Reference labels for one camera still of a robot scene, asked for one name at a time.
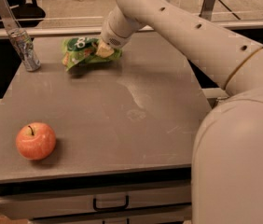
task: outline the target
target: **desk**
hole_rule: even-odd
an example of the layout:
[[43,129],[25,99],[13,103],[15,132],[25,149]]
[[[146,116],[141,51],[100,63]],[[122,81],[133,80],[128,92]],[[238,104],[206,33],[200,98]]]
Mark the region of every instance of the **desk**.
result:
[[[21,65],[0,104],[0,212],[10,218],[76,214],[81,211],[68,203],[47,210],[41,200],[48,193],[84,198],[93,194],[84,186],[102,193],[102,186],[110,191],[126,180],[190,179],[195,133],[210,106],[187,59],[159,35],[145,33],[132,38],[119,61],[67,73],[61,41],[35,40],[41,68],[29,73]],[[32,121],[57,134],[56,149],[42,161],[27,161],[15,148],[18,130]],[[188,187],[181,203],[190,201]]]

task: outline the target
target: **drawer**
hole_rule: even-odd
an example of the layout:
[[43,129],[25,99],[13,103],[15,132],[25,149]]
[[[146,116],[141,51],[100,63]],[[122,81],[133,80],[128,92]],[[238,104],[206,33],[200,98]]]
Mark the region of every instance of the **drawer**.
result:
[[177,205],[174,207],[149,208],[115,213],[113,214],[114,217],[102,216],[53,217],[30,220],[29,224],[181,224],[183,221],[191,219],[191,206]]
[[0,213],[10,219],[33,219],[190,202],[189,181],[168,181],[2,196]]

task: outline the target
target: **apple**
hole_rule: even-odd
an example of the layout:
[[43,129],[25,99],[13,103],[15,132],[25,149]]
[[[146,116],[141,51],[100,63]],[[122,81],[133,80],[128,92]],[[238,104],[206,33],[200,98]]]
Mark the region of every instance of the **apple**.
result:
[[16,146],[28,160],[45,159],[56,146],[56,134],[46,123],[33,122],[18,132]]

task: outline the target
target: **green snack bag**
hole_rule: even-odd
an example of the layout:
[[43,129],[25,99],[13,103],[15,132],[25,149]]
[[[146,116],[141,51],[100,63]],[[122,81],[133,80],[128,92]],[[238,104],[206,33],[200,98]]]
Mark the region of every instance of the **green snack bag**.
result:
[[122,56],[121,49],[110,49],[107,57],[101,57],[97,54],[99,38],[78,37],[64,39],[62,42],[62,53],[64,55],[62,63],[68,71],[75,65],[83,63],[105,63],[119,59]]

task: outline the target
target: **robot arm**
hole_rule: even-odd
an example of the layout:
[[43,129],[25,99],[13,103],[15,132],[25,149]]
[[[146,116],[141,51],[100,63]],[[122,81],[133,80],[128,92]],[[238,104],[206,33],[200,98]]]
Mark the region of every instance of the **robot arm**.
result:
[[263,85],[263,45],[194,16],[168,0],[117,0],[102,39],[123,47],[145,25],[167,39],[229,95]]
[[194,224],[263,223],[263,45],[166,0],[117,0],[102,39],[113,48],[150,25],[233,97],[196,135]]

